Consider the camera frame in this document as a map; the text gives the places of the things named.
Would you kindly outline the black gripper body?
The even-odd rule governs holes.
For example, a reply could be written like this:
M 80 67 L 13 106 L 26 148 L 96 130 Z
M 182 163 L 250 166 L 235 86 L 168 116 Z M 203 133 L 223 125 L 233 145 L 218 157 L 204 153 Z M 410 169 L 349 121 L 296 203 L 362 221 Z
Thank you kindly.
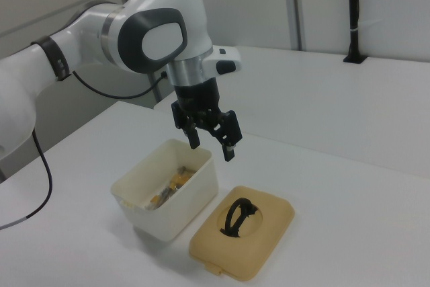
M 216 126 L 221 111 L 218 107 L 220 95 L 215 78 L 192 86 L 174 86 L 177 101 L 173 103 L 173 118 L 176 126 L 185 126 L 187 117 L 197 126 Z

